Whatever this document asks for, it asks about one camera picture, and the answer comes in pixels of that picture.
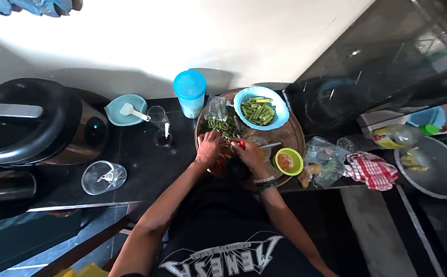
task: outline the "blue plastic cup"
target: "blue plastic cup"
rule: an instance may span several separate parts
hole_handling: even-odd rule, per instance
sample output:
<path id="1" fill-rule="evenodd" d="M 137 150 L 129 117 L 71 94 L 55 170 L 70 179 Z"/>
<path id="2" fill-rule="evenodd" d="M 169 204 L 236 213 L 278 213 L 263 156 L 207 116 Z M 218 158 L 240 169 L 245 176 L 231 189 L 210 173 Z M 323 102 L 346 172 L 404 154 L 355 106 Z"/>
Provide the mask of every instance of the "blue plastic cup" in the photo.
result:
<path id="1" fill-rule="evenodd" d="M 205 103 L 206 80 L 199 72 L 187 70 L 174 79 L 174 92 L 179 99 L 183 114 L 197 118 Z"/>

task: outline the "red checkered cloth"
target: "red checkered cloth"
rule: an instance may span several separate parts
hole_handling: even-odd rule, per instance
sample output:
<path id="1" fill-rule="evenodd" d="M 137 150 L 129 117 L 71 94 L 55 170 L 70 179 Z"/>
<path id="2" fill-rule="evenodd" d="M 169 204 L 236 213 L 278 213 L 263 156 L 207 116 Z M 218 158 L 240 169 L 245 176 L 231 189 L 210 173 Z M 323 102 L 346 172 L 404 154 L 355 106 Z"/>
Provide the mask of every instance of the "red checkered cloth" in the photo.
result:
<path id="1" fill-rule="evenodd" d="M 398 169 L 384 159 L 367 152 L 349 154 L 345 166 L 345 176 L 367 184 L 369 189 L 389 190 L 398 179 Z"/>

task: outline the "green bowl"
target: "green bowl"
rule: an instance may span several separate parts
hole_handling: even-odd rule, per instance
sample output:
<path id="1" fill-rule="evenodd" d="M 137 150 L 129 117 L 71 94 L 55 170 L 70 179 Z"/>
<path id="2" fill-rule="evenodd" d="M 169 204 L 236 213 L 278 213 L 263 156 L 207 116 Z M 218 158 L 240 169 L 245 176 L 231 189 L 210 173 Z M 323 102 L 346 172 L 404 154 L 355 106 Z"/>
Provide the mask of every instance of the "green bowl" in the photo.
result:
<path id="1" fill-rule="evenodd" d="M 289 155 L 290 158 L 292 159 L 293 166 L 292 169 L 288 171 L 285 171 L 278 166 L 278 155 L 282 153 Z M 302 160 L 301 155 L 294 149 L 282 148 L 278 150 L 278 152 L 275 154 L 275 157 L 273 157 L 273 165 L 275 166 L 275 168 L 283 172 L 283 174 L 294 176 L 302 172 L 302 169 L 304 168 L 304 161 Z"/>

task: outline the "wooden cutting board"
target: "wooden cutting board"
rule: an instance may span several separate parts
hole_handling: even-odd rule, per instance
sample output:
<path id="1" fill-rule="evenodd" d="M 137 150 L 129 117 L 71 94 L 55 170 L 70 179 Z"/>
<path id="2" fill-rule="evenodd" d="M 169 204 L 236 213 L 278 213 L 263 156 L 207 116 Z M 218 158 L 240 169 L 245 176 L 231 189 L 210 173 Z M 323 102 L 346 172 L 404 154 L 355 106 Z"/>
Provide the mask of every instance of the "wooden cutting board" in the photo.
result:
<path id="1" fill-rule="evenodd" d="M 232 90 L 232 91 L 229 91 L 227 93 L 220 95 L 220 97 L 224 97 L 227 101 L 234 104 L 233 103 L 234 96 L 241 90 L 243 90 L 243 88 L 235 89 L 235 90 Z M 201 114 L 199 115 L 198 120 L 196 122 L 196 129 L 195 129 L 196 150 L 198 149 L 197 137 L 199 135 L 203 134 L 205 131 L 204 128 L 200 128 L 200 124 L 202 122 L 205 122 L 205 120 L 206 120 L 206 119 L 204 119 L 205 110 L 206 110 L 206 107 L 203 108 L 203 110 L 201 111 Z M 281 148 L 292 148 L 292 149 L 296 150 L 297 152 L 299 152 L 299 154 L 301 156 L 304 156 L 305 151 L 306 151 L 306 141 L 304 139 L 304 134 L 302 133 L 302 128 L 301 128 L 299 122 L 297 121 L 297 118 L 294 116 L 294 114 L 290 113 L 288 121 L 282 127 L 273 129 L 273 130 L 269 130 L 269 131 L 260 131 L 260 130 L 251 129 L 250 127 L 245 125 L 239 119 L 239 116 L 237 118 L 239 120 L 239 123 L 241 124 L 241 126 L 244 129 L 241 134 L 241 137 L 248 138 L 253 135 L 257 135 L 257 136 L 263 137 L 269 143 L 274 143 L 274 142 L 282 143 L 281 145 L 271 147 L 270 163 L 271 163 L 272 159 L 275 157 L 275 154 L 277 153 L 277 151 L 280 150 Z M 221 172 L 221 170 L 217 170 L 217 171 L 208 170 L 208 171 L 216 177 L 223 176 L 223 173 Z M 280 185 L 286 183 L 291 178 L 292 178 L 292 176 L 283 174 L 280 177 L 278 177 L 276 179 L 276 181 L 277 181 L 278 185 L 280 186 Z M 254 179 L 254 176 L 251 176 L 251 178 L 249 178 L 248 180 L 242 181 L 242 185 L 246 189 L 248 189 L 252 192 L 256 192 L 257 188 L 256 188 L 256 185 L 252 182 L 253 179 Z"/>

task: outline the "white wall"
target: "white wall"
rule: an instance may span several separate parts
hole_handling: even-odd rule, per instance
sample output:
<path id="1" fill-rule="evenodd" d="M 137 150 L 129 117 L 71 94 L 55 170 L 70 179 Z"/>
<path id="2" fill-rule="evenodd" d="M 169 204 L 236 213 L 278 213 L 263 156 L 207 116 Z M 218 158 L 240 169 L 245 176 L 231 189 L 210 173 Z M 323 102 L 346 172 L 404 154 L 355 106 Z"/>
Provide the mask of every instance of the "white wall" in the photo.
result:
<path id="1" fill-rule="evenodd" d="M 372 2 L 84 0 L 61 18 L 14 12 L 0 16 L 0 83 L 38 77 L 110 98 L 173 97 L 174 77 L 195 67 L 209 68 L 211 93 L 289 83 Z"/>

